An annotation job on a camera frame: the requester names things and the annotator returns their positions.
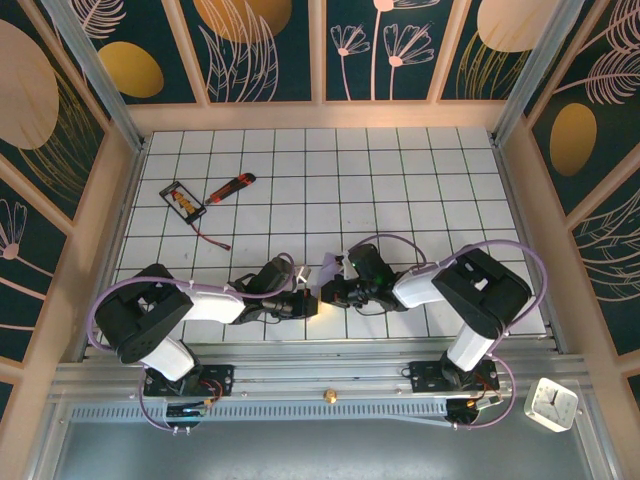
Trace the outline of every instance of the red utility knife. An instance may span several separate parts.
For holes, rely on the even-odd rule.
[[[217,190],[209,195],[209,198],[207,198],[204,203],[205,205],[211,205],[212,203],[221,202],[229,195],[242,190],[244,187],[251,185],[255,181],[256,177],[253,173],[243,173],[242,175],[231,180],[220,190]]]

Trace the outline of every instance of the white grid mat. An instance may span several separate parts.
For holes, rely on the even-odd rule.
[[[240,173],[257,181],[208,208],[196,226],[233,246],[199,239],[163,202],[179,180],[206,198]],[[174,277],[222,285],[258,270],[281,251],[319,266],[376,232],[415,241],[430,260],[462,246],[518,235],[482,128],[372,128],[158,132],[136,195],[115,280],[159,262]],[[392,239],[376,242],[396,270],[417,261]],[[527,280],[519,251],[491,254]],[[321,305],[312,319],[278,325],[223,326],[188,321],[172,332],[186,343],[455,336],[462,319],[444,302],[404,313],[363,317]],[[543,334],[538,311],[514,334]]]

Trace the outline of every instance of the clock face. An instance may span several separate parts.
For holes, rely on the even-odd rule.
[[[538,384],[531,409],[549,422],[568,429],[573,424],[578,399],[575,394],[555,383]]]

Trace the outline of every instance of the white alarm clock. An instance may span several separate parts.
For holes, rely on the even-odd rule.
[[[569,430],[577,411],[578,396],[544,377],[531,385],[524,403],[524,413],[529,418],[554,432]]]

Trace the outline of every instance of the brass screw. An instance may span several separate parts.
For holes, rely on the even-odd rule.
[[[338,401],[338,394],[335,390],[330,388],[329,390],[324,392],[324,401],[333,405]]]

